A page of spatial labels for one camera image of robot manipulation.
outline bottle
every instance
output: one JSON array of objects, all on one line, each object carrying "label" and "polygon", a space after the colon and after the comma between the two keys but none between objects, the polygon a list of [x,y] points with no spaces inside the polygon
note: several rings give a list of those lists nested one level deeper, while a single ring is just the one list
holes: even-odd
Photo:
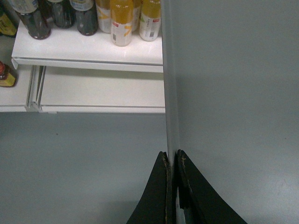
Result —
[{"label": "bottle", "polygon": [[85,35],[91,36],[97,32],[98,19],[94,0],[70,0],[76,10],[77,29]]},{"label": "bottle", "polygon": [[140,12],[141,12],[141,0],[133,0],[134,10],[133,10],[133,24],[132,32],[137,30],[140,21]]},{"label": "bottle", "polygon": [[17,33],[17,29],[8,16],[5,14],[0,5],[0,34],[4,34],[5,36],[15,37]]},{"label": "bottle", "polygon": [[24,23],[30,36],[42,40],[50,35],[51,29],[47,24],[37,0],[8,0]]},{"label": "bottle", "polygon": [[59,28],[69,28],[75,22],[73,8],[69,0],[47,0],[53,21]]},{"label": "bottle", "polygon": [[16,84],[16,77],[12,75],[8,65],[0,61],[0,86],[13,87]]},{"label": "bottle", "polygon": [[110,17],[110,0],[95,0],[97,5],[97,14],[99,28],[110,34],[111,32],[111,17]]},{"label": "bottle", "polygon": [[120,47],[127,46],[132,40],[133,1],[111,0],[111,38]]},{"label": "bottle", "polygon": [[139,35],[145,41],[154,41],[161,26],[160,0],[143,0]]}]

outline white shelf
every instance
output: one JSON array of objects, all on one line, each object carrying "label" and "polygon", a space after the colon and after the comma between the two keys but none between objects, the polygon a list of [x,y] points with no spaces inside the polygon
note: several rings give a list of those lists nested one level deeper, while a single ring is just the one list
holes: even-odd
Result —
[{"label": "white shelf", "polygon": [[29,36],[20,22],[12,57],[17,64],[43,65],[99,70],[163,72],[162,36],[153,42],[141,39],[138,31],[126,47],[117,47],[110,34],[100,30],[92,36],[81,35],[74,24],[69,29],[51,25],[45,40]]},{"label": "white shelf", "polygon": [[47,67],[42,112],[165,113],[163,73]]},{"label": "white shelf", "polygon": [[[11,64],[11,52],[14,46],[14,38],[0,37],[0,61],[13,69]],[[18,80],[14,87],[0,87],[0,112],[25,112],[28,109],[30,94],[32,66],[22,65],[17,71]]]}]

